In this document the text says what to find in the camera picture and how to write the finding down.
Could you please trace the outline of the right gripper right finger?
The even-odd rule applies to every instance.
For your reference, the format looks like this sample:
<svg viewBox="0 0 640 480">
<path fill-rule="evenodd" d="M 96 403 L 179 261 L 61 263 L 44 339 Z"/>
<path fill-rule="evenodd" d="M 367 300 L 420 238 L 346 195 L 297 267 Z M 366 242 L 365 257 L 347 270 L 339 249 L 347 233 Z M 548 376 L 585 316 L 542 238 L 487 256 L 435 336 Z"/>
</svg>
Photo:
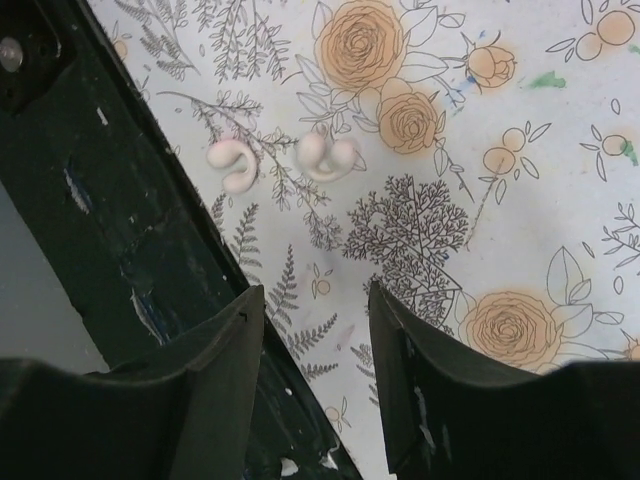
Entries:
<svg viewBox="0 0 640 480">
<path fill-rule="evenodd" d="M 369 328 L 387 465 L 399 479 L 635 479 L 639 365 L 536 375 L 425 323 L 378 283 Z"/>
</svg>

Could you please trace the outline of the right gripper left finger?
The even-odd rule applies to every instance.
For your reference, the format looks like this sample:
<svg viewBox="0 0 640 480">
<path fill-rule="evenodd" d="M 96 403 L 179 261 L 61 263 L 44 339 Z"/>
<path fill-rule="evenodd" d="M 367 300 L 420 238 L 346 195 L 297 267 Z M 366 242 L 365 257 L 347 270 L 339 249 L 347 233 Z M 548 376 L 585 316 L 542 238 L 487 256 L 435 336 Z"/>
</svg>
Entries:
<svg viewBox="0 0 640 480">
<path fill-rule="evenodd" d="M 1 363 L 5 479 L 238 479 L 264 332 L 253 286 L 213 318 L 107 373 Z"/>
</svg>

